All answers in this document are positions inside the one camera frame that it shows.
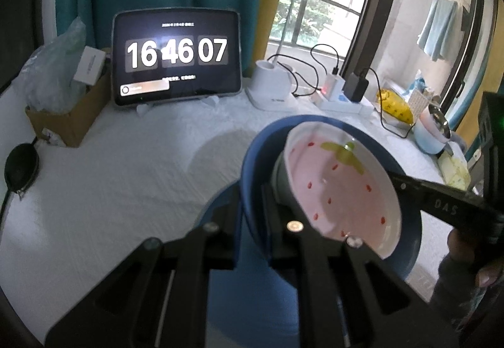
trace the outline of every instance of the tablet screen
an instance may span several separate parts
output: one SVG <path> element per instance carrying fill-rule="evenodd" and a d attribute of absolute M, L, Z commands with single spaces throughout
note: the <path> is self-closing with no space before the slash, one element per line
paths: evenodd
<path fill-rule="evenodd" d="M 117 14 L 112 89 L 121 106 L 238 93 L 238 14 L 200 8 Z"/>

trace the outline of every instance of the yellow snack bag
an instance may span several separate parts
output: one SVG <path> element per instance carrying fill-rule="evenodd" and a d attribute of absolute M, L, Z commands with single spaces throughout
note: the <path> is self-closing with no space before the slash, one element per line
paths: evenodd
<path fill-rule="evenodd" d="M 380 103 L 380 92 L 383 110 L 386 113 L 392 115 L 402 122 L 407 123 L 408 125 L 413 124 L 413 114 L 411 113 L 410 107 L 404 99 L 402 99 L 394 91 L 381 89 L 376 93 L 376 99 L 378 100 L 378 103 Z"/>

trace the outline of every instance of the cardboard box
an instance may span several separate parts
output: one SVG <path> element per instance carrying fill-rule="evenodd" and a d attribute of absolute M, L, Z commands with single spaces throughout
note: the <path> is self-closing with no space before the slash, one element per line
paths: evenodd
<path fill-rule="evenodd" d="M 25 112 L 37 138 L 48 140 L 47 135 L 42 133 L 46 129 L 59 135 L 65 145 L 78 147 L 94 120 L 110 101 L 110 91 L 110 73 L 106 73 L 68 114 L 32 111 L 29 107 L 26 107 Z"/>

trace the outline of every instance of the hanging towel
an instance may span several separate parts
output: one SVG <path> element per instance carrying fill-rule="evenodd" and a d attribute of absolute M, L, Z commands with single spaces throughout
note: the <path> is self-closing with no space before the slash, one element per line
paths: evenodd
<path fill-rule="evenodd" d="M 457 6 L 453 0 L 432 1 L 417 44 L 433 61 L 448 55 Z"/>

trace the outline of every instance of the fingernail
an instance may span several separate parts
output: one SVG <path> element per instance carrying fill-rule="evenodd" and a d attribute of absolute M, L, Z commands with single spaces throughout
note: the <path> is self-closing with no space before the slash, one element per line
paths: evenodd
<path fill-rule="evenodd" d="M 490 285 L 490 276 L 484 272 L 478 274 L 478 287 L 484 288 Z"/>

